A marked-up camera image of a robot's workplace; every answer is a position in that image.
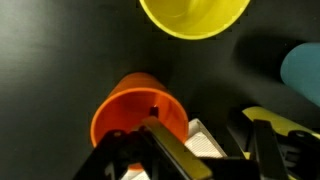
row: white object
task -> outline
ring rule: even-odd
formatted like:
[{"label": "white object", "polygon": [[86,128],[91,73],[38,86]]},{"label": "white object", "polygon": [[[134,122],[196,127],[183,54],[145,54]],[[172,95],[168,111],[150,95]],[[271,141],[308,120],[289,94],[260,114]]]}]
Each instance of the white object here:
[{"label": "white object", "polygon": [[[227,156],[199,119],[189,122],[188,140],[185,146],[197,157],[222,158]],[[128,170],[122,180],[149,180],[149,177],[145,171]]]}]

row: teal object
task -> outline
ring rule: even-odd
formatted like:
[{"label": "teal object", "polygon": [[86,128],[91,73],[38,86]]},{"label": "teal object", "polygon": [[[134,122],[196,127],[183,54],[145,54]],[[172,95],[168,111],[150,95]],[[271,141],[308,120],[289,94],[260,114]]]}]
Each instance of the teal object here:
[{"label": "teal object", "polygon": [[288,53],[281,65],[283,82],[320,107],[320,43],[305,43]]}]

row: plastic cup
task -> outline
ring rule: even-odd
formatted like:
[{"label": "plastic cup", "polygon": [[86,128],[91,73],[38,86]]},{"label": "plastic cup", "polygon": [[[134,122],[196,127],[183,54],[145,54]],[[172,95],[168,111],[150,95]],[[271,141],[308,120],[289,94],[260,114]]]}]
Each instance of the plastic cup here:
[{"label": "plastic cup", "polygon": [[149,18],[168,34],[203,39],[233,24],[250,0],[140,0]]},{"label": "plastic cup", "polygon": [[282,81],[320,107],[320,43],[295,47],[281,65]]},{"label": "plastic cup", "polygon": [[[95,147],[104,134],[119,129],[127,133],[158,107],[158,119],[182,143],[188,137],[188,118],[181,104],[153,76],[133,73],[124,77],[95,113],[91,124],[91,141]],[[142,170],[140,164],[130,170]]]}]

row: yellow bowl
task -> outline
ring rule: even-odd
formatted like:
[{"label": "yellow bowl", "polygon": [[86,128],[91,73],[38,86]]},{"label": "yellow bowl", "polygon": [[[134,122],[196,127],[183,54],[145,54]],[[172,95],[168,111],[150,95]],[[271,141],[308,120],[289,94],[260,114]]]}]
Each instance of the yellow bowl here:
[{"label": "yellow bowl", "polygon": [[181,39],[204,39],[233,24],[250,0],[140,0],[149,18]]}]

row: dark gray surface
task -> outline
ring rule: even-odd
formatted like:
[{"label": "dark gray surface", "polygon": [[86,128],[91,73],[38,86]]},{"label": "dark gray surface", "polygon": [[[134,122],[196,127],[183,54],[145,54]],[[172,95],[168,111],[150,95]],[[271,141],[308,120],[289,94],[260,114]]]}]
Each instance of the dark gray surface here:
[{"label": "dark gray surface", "polygon": [[226,151],[222,127],[240,104],[319,128],[319,108],[278,75],[290,48],[320,41],[319,6],[254,0],[220,35],[184,41],[154,27],[135,0],[0,0],[0,179],[70,179],[92,150],[95,110],[134,71],[166,84]]}]

